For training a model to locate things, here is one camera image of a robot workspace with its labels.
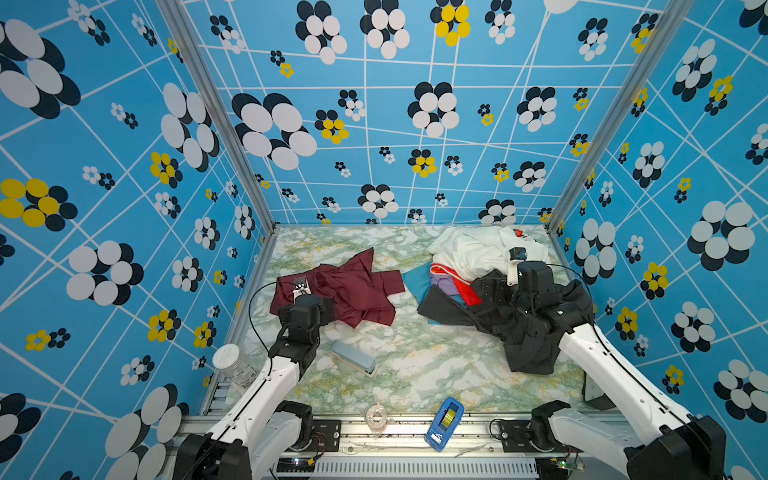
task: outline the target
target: marble surface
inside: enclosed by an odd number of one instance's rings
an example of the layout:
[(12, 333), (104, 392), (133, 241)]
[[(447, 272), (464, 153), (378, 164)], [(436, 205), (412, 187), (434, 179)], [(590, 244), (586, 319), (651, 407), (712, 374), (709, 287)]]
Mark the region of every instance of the marble surface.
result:
[[(370, 247), (374, 271), (404, 273), (431, 261), (426, 247), (444, 228), (282, 228), (265, 281), (319, 263), (340, 265)], [(549, 263), (559, 263), (543, 226), (521, 229), (550, 245)], [(562, 269), (555, 269), (555, 281), (566, 283), (564, 272), (557, 270)], [(268, 286), (253, 302), (253, 323), (267, 345), (279, 330), (277, 318), (269, 314), (273, 294), (274, 287)], [(316, 414), (337, 415), (364, 414), (376, 402), (389, 412), (435, 412), (447, 396), (458, 399), (467, 412), (528, 412), (556, 399), (587, 408), (581, 398), (584, 372), (565, 355), (550, 376), (510, 372), (502, 343), (494, 336), (473, 327), (429, 325), (416, 312), (418, 303), (410, 292), (390, 299), (396, 307), (392, 326), (363, 321), (356, 329), (342, 322), (321, 328), (317, 357), (286, 399), (310, 404)], [(328, 349), (336, 339), (376, 358), (376, 374), (364, 376), (331, 356)], [(261, 369), (265, 354), (253, 331), (247, 331), (240, 346)]]

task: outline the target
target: red cloth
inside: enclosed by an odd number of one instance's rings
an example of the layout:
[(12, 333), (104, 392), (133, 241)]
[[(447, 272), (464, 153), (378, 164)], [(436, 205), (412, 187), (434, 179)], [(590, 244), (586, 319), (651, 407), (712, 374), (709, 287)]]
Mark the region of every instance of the red cloth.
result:
[[(353, 328), (363, 320), (392, 325), (395, 307), (386, 297), (405, 292), (406, 287), (402, 284), (399, 270), (371, 273), (372, 265), (373, 248), (369, 248), (342, 266), (321, 263), (304, 273), (278, 277), (278, 281), (293, 282), (298, 276), (305, 276), (310, 292), (320, 297), (333, 298), (335, 319)], [(293, 285), (278, 283), (270, 313), (277, 315), (280, 307), (291, 303)]]
[(472, 287), (469, 286), (469, 283), (462, 279), (458, 273), (456, 273), (456, 270), (452, 269), (450, 266), (445, 266), (441, 263), (433, 263), (432, 266), (429, 267), (429, 271), (438, 275), (445, 274), (450, 276), (453, 280), (453, 284), (456, 285), (458, 294), (462, 296), (462, 300), (464, 300), (464, 303), (467, 305), (480, 305), (482, 303), (482, 300), (480, 300), (480, 297), (475, 293)]

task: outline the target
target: wallpaper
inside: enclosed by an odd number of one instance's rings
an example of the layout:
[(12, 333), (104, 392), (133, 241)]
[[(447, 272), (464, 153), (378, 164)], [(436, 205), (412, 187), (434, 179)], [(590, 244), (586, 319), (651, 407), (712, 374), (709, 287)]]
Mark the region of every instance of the wallpaper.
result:
[(540, 223), (666, 0), (183, 4), (276, 221)]
[(0, 478), (155, 478), (256, 224), (157, 6), (4, 2)]
[(697, 0), (558, 241), (608, 339), (768, 478), (768, 5)]

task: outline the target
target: clear plastic container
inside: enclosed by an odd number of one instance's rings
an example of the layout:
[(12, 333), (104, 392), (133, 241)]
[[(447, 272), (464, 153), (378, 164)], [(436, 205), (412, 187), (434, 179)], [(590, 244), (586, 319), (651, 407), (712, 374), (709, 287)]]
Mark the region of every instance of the clear plastic container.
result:
[(240, 347), (228, 343), (214, 353), (214, 367), (232, 382), (247, 389), (256, 379), (256, 370), (243, 358)]

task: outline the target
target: wires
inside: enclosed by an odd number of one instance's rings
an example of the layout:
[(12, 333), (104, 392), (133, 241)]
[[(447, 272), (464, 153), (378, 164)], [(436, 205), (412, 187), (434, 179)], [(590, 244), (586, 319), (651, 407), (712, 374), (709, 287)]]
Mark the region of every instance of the wires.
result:
[(497, 437), (496, 435), (493, 434), (493, 422), (501, 422), (503, 420), (504, 419), (493, 419), (493, 420), (491, 420), (491, 423), (488, 424), (488, 433), (491, 434), (491, 437), (494, 440), (498, 440), (500, 442), (504, 441), (504, 439), (502, 438), (502, 428), (501, 428), (501, 426), (498, 427), (498, 437)]
[(264, 343), (264, 340), (261, 339), (261, 335), (256, 331), (256, 327), (253, 325), (253, 318), (251, 317), (251, 309), (250, 307), (253, 305), (253, 299), (256, 298), (256, 295), (265, 287), (269, 285), (277, 285), (278, 283), (289, 283), (290, 285), (293, 285), (296, 288), (300, 288), (298, 285), (296, 285), (293, 282), (283, 282), (282, 280), (277, 280), (274, 282), (265, 283), (262, 286), (259, 287), (258, 290), (253, 292), (253, 295), (250, 296), (250, 300), (248, 301), (248, 323), (250, 323), (250, 328), (253, 329), (253, 333), (256, 333), (256, 337), (261, 342), (261, 346), (264, 347), (264, 351), (266, 352), (266, 357), (270, 359), (270, 369), (267, 372), (267, 375), (269, 375), (272, 372), (272, 357), (270, 356), (270, 349), (266, 347), (266, 343)]
[[(575, 273), (576, 275), (578, 275), (578, 277), (581, 279), (581, 284), (582, 284), (582, 285), (584, 285), (584, 288), (586, 288), (586, 289), (587, 289), (587, 293), (589, 293), (589, 298), (590, 298), (590, 300), (592, 301), (592, 303), (594, 304), (594, 297), (592, 296), (592, 292), (589, 290), (589, 286), (587, 286), (587, 282), (585, 282), (585, 281), (584, 281), (584, 277), (582, 277), (582, 276), (581, 276), (581, 274), (580, 274), (579, 272), (577, 272), (576, 270), (574, 270), (574, 269), (570, 268), (569, 266), (565, 266), (565, 265), (557, 265), (557, 264), (554, 264), (554, 263), (546, 263), (545, 265), (549, 265), (549, 266), (559, 266), (560, 268), (565, 268), (565, 269), (567, 269), (567, 270), (570, 270), (571, 272)], [(658, 399), (658, 398), (657, 398), (657, 397), (656, 397), (656, 396), (655, 396), (655, 395), (654, 395), (654, 394), (653, 394), (653, 393), (652, 393), (652, 392), (651, 392), (651, 391), (650, 391), (650, 390), (649, 390), (649, 389), (648, 389), (648, 388), (645, 386), (645, 384), (643, 384), (643, 383), (642, 383), (640, 380), (638, 380), (638, 379), (637, 379), (637, 377), (636, 377), (636, 376), (632, 375), (632, 372), (630, 372), (630, 371), (627, 369), (627, 367), (626, 367), (626, 366), (624, 366), (624, 364), (623, 364), (622, 362), (619, 362), (619, 359), (617, 359), (617, 358), (614, 356), (614, 354), (612, 353), (612, 351), (610, 351), (610, 350), (609, 350), (609, 348), (608, 348), (608, 347), (605, 345), (605, 342), (603, 342), (603, 339), (601, 338), (601, 336), (600, 336), (600, 334), (599, 334), (599, 332), (598, 332), (598, 328), (595, 326), (595, 322), (592, 322), (592, 323), (590, 323), (590, 324), (592, 325), (592, 329), (594, 330), (594, 335), (595, 335), (595, 336), (598, 338), (598, 340), (600, 340), (600, 344), (603, 346), (603, 349), (605, 349), (605, 351), (607, 352), (607, 354), (608, 354), (609, 356), (611, 356), (611, 358), (612, 358), (612, 359), (613, 359), (613, 360), (614, 360), (614, 361), (615, 361), (615, 362), (616, 362), (616, 363), (617, 363), (617, 364), (618, 364), (618, 365), (621, 367), (621, 369), (622, 369), (622, 370), (624, 370), (624, 371), (627, 373), (627, 375), (629, 375), (629, 376), (630, 376), (630, 378), (632, 378), (632, 379), (633, 379), (633, 380), (634, 380), (634, 381), (635, 381), (635, 382), (636, 382), (636, 383), (637, 383), (637, 384), (638, 384), (638, 385), (639, 385), (639, 386), (640, 386), (640, 387), (641, 387), (643, 390), (645, 390), (645, 392), (646, 392), (646, 393), (647, 393), (647, 394), (648, 394), (648, 395), (649, 395), (649, 396), (650, 396), (650, 397), (651, 397), (653, 400), (655, 400), (655, 401), (656, 401), (656, 403), (658, 403), (659, 405), (661, 405), (661, 406), (664, 408), (664, 410), (666, 410), (666, 412), (669, 412), (669, 414), (670, 414), (670, 415), (672, 415), (672, 416), (673, 416), (673, 417), (674, 417), (674, 418), (675, 418), (675, 419), (676, 419), (678, 422), (680, 422), (680, 424), (681, 424), (681, 425), (683, 425), (683, 426), (685, 426), (687, 429), (689, 429), (689, 430), (690, 430), (690, 432), (691, 432), (691, 433), (693, 433), (693, 434), (696, 436), (696, 438), (697, 438), (697, 439), (699, 439), (699, 442), (701, 443), (701, 446), (703, 446), (703, 447), (704, 447), (704, 449), (705, 449), (705, 450), (707, 450), (707, 453), (710, 455), (710, 459), (714, 458), (714, 454), (712, 453), (712, 451), (710, 450), (710, 448), (709, 448), (709, 447), (707, 447), (707, 444), (704, 442), (704, 440), (701, 438), (701, 436), (699, 436), (699, 433), (698, 433), (698, 432), (697, 432), (697, 431), (696, 431), (696, 430), (695, 430), (695, 429), (694, 429), (692, 426), (690, 426), (690, 425), (689, 425), (687, 422), (684, 422), (684, 421), (683, 421), (683, 419), (681, 419), (679, 416), (677, 416), (677, 415), (675, 414), (675, 412), (673, 412), (673, 411), (672, 411), (672, 409), (670, 409), (669, 407), (667, 407), (666, 405), (664, 405), (664, 404), (662, 403), (662, 401), (661, 401), (661, 400), (659, 400), (659, 399)], [(719, 478), (725, 478), (725, 472), (724, 472), (722, 469), (721, 469), (721, 470), (720, 470), (720, 471), (717, 473), (717, 475), (718, 475), (718, 477), (719, 477)]]

